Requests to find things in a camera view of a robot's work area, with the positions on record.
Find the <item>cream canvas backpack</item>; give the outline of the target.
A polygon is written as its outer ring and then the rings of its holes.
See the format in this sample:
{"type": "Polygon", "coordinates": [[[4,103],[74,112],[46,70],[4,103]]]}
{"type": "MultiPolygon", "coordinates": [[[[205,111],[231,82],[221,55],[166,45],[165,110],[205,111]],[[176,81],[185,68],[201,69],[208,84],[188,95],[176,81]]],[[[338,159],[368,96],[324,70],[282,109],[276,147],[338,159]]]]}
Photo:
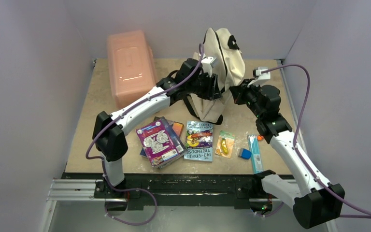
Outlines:
{"type": "Polygon", "coordinates": [[[230,87],[239,84],[245,75],[245,62],[237,41],[228,29],[208,28],[203,40],[204,55],[216,57],[213,73],[218,76],[218,87],[222,98],[203,100],[190,94],[184,103],[191,115],[200,121],[216,125],[222,124],[226,105],[232,99],[230,87]]]}

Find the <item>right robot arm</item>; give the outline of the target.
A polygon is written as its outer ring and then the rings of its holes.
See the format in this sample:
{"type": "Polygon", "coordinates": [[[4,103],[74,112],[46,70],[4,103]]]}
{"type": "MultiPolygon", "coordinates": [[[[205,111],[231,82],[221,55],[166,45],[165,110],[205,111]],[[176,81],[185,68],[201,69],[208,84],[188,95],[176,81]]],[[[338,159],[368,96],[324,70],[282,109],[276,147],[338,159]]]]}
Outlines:
{"type": "Polygon", "coordinates": [[[293,185],[266,170],[255,175],[253,193],[280,199],[293,210],[297,222],[305,229],[338,218],[342,202],[334,194],[343,198],[345,191],[321,174],[296,142],[292,127],[279,112],[280,90],[271,85],[249,85],[246,79],[230,91],[235,104],[246,105],[257,117],[258,133],[277,151],[296,180],[293,185]]]}

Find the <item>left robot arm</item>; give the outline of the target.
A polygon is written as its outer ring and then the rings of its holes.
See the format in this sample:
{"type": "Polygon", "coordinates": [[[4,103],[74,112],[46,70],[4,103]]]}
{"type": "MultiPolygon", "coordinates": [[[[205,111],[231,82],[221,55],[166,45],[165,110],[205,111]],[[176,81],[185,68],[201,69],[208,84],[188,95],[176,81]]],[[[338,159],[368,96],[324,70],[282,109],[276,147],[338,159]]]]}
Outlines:
{"type": "Polygon", "coordinates": [[[180,69],[157,82],[148,93],[129,106],[113,112],[100,112],[95,121],[92,147],[100,152],[106,192],[114,198],[123,195],[125,176],[122,157],[128,151],[126,136],[151,115],[195,94],[204,100],[220,96],[217,75],[213,72],[215,57],[192,58],[183,62],[180,69]]]}

